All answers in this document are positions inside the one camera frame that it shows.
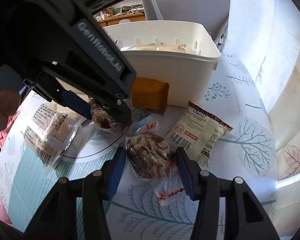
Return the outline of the person's left hand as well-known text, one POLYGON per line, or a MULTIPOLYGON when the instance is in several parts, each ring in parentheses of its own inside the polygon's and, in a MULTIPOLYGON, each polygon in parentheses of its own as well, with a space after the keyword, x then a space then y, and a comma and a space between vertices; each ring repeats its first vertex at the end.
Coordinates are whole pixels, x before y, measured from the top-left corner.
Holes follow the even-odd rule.
POLYGON ((18 92, 4 89, 0 92, 0 132, 8 124, 8 118, 14 115, 20 106, 21 97, 18 92))

